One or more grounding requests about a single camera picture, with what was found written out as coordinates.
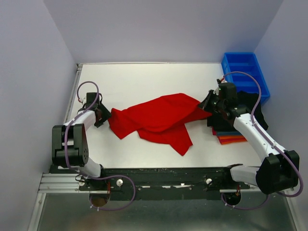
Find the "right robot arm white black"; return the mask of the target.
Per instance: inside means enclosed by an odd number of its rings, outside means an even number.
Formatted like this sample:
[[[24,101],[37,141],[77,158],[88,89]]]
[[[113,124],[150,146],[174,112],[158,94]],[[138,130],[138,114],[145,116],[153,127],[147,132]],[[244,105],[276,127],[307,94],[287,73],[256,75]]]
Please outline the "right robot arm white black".
[[[220,83],[210,90],[198,105],[202,110],[217,115],[240,132],[257,153],[261,165],[249,167],[236,165],[221,177],[228,189],[239,182],[257,186],[264,194],[282,192],[299,185],[299,155],[278,144],[257,122],[253,112],[238,102],[236,86]]]

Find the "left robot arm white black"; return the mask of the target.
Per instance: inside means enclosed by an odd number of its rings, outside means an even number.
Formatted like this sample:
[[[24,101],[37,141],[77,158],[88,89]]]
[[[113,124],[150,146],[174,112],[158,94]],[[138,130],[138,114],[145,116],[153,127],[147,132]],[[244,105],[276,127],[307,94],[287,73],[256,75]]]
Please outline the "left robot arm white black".
[[[103,166],[90,158],[86,131],[92,126],[99,128],[111,117],[102,100],[100,93],[88,92],[77,116],[63,125],[54,126],[51,137],[52,163],[91,177],[90,184],[96,190],[102,190],[107,179]]]

